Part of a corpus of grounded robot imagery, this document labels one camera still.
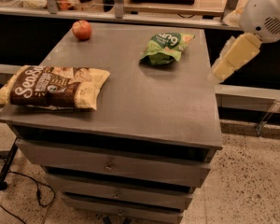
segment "chip bag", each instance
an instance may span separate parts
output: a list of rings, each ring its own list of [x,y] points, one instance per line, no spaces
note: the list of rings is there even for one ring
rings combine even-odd
[[[195,35],[180,33],[154,35],[149,40],[140,61],[145,61],[150,65],[179,62],[182,51],[194,37]]]
[[[25,65],[0,89],[0,105],[96,109],[109,75],[93,68]]]

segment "concrete floor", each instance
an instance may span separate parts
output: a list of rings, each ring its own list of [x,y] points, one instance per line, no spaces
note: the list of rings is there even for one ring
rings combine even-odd
[[[212,161],[212,171],[185,212],[181,224],[280,223],[280,127],[266,126],[256,137],[254,124],[222,121],[223,150]],[[11,147],[14,134],[0,124],[0,150]],[[44,171],[32,165],[18,151],[11,166],[45,182]],[[42,208],[36,200],[36,185],[30,179],[9,174],[8,189],[0,191],[0,204],[26,223],[104,224],[106,214],[67,207],[60,195],[51,207]],[[43,202],[52,197],[42,188]],[[124,217],[110,216],[121,224]],[[0,224],[20,223],[0,208]],[[132,224],[157,222],[132,219]]]

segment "apple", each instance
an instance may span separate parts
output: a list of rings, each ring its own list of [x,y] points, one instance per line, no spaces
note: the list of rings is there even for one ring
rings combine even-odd
[[[91,30],[92,28],[90,23],[84,20],[75,21],[72,26],[72,33],[81,41],[91,38]]]

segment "speaker grille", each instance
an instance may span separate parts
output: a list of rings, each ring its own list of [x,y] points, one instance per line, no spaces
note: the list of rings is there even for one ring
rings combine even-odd
[[[267,18],[264,26],[271,34],[280,34],[280,20],[276,17]]]

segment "black cable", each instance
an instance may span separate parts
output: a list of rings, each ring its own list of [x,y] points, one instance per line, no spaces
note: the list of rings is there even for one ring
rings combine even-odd
[[[183,19],[191,19],[192,17],[194,17],[195,15],[191,15],[191,16],[189,16],[189,17],[185,17],[185,16],[183,16],[183,15],[181,15],[181,14],[177,14],[179,17],[181,17],[181,18],[183,18]]]
[[[3,158],[1,155],[0,155],[0,159],[2,159],[3,162],[6,162],[6,159]],[[45,183],[42,183],[42,182],[39,182],[39,181],[37,181],[36,179],[34,179],[33,177],[31,177],[31,176],[24,175],[24,174],[21,174],[21,173],[18,173],[18,172],[13,172],[13,171],[11,171],[10,169],[8,170],[8,172],[9,172],[10,174],[21,175],[21,176],[30,178],[31,180],[33,180],[33,181],[36,183],[36,186],[37,186],[36,198],[37,198],[38,204],[39,204],[41,207],[48,207],[48,206],[50,206],[50,205],[55,201],[56,192],[54,191],[54,189],[53,189],[50,185],[45,184]],[[42,203],[41,203],[41,191],[40,191],[39,185],[45,186],[45,187],[49,188],[49,189],[53,192],[53,198],[52,198],[52,200],[51,200],[48,204],[42,204]],[[17,217],[16,215],[14,215],[14,214],[12,214],[11,212],[9,212],[8,210],[6,210],[6,208],[5,208],[4,206],[2,206],[1,204],[0,204],[0,207],[1,207],[4,211],[6,211],[8,214],[12,215],[14,218],[16,218],[17,220],[21,221],[23,224],[26,224],[26,222],[24,222],[20,217]]]

